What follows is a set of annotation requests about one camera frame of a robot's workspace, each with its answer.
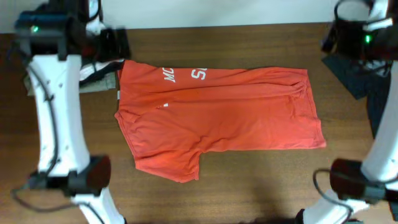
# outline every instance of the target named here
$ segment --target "t-shirt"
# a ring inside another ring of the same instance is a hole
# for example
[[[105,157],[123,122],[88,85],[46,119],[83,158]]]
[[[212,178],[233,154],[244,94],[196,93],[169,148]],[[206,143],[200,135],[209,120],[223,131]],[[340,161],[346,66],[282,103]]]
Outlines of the t-shirt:
[[[176,182],[198,179],[204,152],[326,146],[306,70],[126,60],[120,91],[115,117],[136,168]]]

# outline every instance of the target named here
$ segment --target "brown wood surface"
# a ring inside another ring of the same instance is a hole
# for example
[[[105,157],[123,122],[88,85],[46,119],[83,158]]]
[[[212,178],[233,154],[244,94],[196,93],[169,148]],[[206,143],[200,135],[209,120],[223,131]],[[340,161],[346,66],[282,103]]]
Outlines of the brown wood surface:
[[[111,193],[129,223],[239,223],[264,217],[294,217],[319,195],[312,172],[337,157],[364,159],[372,144],[364,100],[356,101],[322,64],[326,24],[130,30],[132,57],[162,67],[306,68],[328,143],[326,149],[208,153],[200,179],[178,184],[135,170],[114,118],[116,90],[81,95],[87,145],[112,160]],[[39,158],[33,98],[17,62],[4,65],[12,39],[0,35],[0,223],[86,223],[78,209],[48,215],[27,211],[9,190],[24,183]],[[327,177],[322,177],[327,189]],[[67,202],[61,194],[24,192],[41,206]],[[392,223],[386,203],[356,215],[367,223]]]

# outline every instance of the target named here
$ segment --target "gray cloth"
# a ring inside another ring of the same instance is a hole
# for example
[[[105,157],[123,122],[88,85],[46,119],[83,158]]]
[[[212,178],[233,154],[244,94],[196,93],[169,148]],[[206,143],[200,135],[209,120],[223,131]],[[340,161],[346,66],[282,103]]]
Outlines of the gray cloth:
[[[24,78],[24,85],[27,90],[28,96],[34,96],[32,89],[32,83],[30,82],[29,76]],[[102,80],[90,83],[80,88],[80,93],[92,93],[97,91],[106,91],[116,88],[116,75],[114,72],[108,73]]]

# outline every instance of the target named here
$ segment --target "red garment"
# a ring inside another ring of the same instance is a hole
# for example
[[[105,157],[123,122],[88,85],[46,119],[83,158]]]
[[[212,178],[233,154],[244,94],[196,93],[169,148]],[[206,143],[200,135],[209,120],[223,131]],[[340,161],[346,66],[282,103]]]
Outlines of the red garment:
[[[198,179],[203,152],[325,147],[306,70],[155,68],[125,61],[115,114],[136,168]]]

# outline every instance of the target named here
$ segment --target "green light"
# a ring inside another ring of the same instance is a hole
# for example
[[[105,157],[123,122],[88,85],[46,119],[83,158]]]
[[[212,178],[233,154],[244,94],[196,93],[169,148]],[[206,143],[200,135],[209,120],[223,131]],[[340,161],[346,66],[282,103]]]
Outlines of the green light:
[[[30,31],[32,31],[32,32],[37,32],[37,31],[39,31],[39,27],[38,27],[38,26],[32,26],[32,27],[30,28]]]
[[[372,41],[372,36],[371,36],[371,35],[366,35],[366,36],[365,36],[365,42],[366,42],[367,44],[370,44],[371,41]]]

